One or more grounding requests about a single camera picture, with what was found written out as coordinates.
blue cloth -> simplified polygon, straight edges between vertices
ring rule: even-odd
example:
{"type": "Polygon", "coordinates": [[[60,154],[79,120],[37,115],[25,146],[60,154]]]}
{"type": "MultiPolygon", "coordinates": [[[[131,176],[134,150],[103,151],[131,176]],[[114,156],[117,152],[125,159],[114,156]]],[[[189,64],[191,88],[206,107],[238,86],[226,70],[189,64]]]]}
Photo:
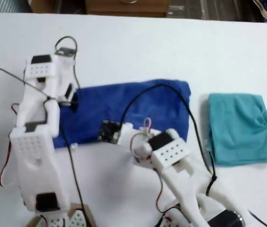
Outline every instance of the blue cloth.
{"type": "MultiPolygon", "coordinates": [[[[73,113],[69,107],[63,107],[60,111],[60,125],[67,139],[70,143],[78,144],[96,141],[104,119],[119,122],[133,97],[144,89],[161,83],[173,86],[189,103],[189,85],[178,80],[158,79],[142,83],[81,88],[77,112],[73,113]]],[[[144,93],[129,109],[125,122],[133,123],[134,128],[139,128],[146,117],[152,118],[154,129],[174,128],[180,136],[187,139],[189,114],[178,95],[170,88],[157,87],[144,93]]],[[[66,146],[61,133],[53,142],[55,148],[66,146]]]]}
{"type": "Polygon", "coordinates": [[[210,94],[209,114],[217,165],[267,162],[267,110],[261,96],[210,94]]]}

teal towel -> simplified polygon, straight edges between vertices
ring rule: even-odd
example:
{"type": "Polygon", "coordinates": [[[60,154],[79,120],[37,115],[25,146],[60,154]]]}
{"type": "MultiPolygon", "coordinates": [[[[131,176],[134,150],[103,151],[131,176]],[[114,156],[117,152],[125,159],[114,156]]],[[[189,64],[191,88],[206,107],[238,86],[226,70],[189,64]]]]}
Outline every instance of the teal towel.
{"type": "Polygon", "coordinates": [[[267,110],[261,96],[210,94],[209,114],[217,165],[267,163],[267,110]]]}

table surface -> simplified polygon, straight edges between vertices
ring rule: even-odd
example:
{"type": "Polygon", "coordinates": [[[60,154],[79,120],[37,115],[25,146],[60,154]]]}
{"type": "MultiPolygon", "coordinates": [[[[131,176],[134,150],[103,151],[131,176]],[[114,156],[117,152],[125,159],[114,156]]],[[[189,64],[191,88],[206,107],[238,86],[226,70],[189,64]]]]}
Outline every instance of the table surface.
{"type": "MultiPolygon", "coordinates": [[[[165,78],[189,83],[190,107],[205,131],[205,100],[212,92],[253,93],[267,107],[267,24],[187,19],[80,15],[0,14],[0,67],[23,75],[28,56],[51,53],[62,36],[79,45],[77,74],[82,87],[165,78]]],[[[0,169],[7,135],[23,84],[0,72],[0,169]]],[[[192,124],[188,145],[198,155],[192,124]]],[[[132,164],[129,151],[110,144],[80,146],[73,154],[84,202],[98,226],[149,226],[158,221],[155,173],[132,164]]],[[[72,201],[78,194],[65,149],[57,159],[72,201]]],[[[218,168],[218,176],[244,205],[267,222],[267,164],[218,168]]],[[[16,178],[12,154],[6,180],[16,178]]],[[[165,188],[161,206],[173,199],[165,188]]],[[[33,216],[17,187],[0,188],[0,227],[24,226],[33,216]]],[[[253,226],[261,226],[254,221],[253,226]]]]}

wooden drawer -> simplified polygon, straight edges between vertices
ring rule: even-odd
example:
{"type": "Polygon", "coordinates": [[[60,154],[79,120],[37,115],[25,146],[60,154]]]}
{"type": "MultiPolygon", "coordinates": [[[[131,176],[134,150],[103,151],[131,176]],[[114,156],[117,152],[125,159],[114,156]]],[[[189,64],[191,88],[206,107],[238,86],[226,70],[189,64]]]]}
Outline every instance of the wooden drawer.
{"type": "Polygon", "coordinates": [[[169,0],[86,0],[88,13],[91,12],[144,12],[165,13],[169,0]]]}
{"type": "Polygon", "coordinates": [[[166,17],[166,13],[148,12],[89,12],[89,14],[100,16],[119,16],[119,17],[166,17]]]}

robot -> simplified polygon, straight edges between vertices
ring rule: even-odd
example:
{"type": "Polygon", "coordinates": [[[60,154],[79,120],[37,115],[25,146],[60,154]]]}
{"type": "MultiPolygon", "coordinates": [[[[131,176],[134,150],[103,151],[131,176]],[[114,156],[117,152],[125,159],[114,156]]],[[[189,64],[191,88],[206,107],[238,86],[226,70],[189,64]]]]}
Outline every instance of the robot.
{"type": "MultiPolygon", "coordinates": [[[[63,219],[64,226],[71,226],[70,201],[52,138],[59,134],[60,105],[70,105],[73,111],[78,105],[76,51],[62,47],[55,54],[27,60],[24,97],[9,136],[25,206],[48,222],[63,219]]],[[[176,197],[160,212],[180,220],[179,227],[248,227],[252,223],[249,211],[224,190],[219,178],[206,195],[212,175],[176,130],[161,132],[146,125],[137,130],[131,123],[120,125],[106,120],[99,139],[131,149],[138,165],[158,173],[161,184],[163,179],[176,197]],[[133,143],[138,134],[144,136],[133,143]],[[179,180],[180,175],[185,176],[184,181],[179,180]]]]}
{"type": "Polygon", "coordinates": [[[59,104],[72,105],[74,110],[77,105],[71,104],[77,100],[75,53],[76,50],[62,47],[55,54],[27,60],[24,97],[9,135],[25,206],[47,220],[64,219],[66,226],[69,195],[55,159],[52,138],[59,134],[59,104]]]}
{"type": "Polygon", "coordinates": [[[118,122],[104,121],[99,139],[131,149],[138,165],[159,174],[176,197],[165,209],[173,220],[180,220],[177,226],[248,227],[252,224],[249,211],[224,189],[220,179],[206,196],[212,175],[193,156],[176,130],[160,132],[146,127],[145,123],[136,130],[131,123],[125,123],[118,131],[119,126],[118,122]]]}

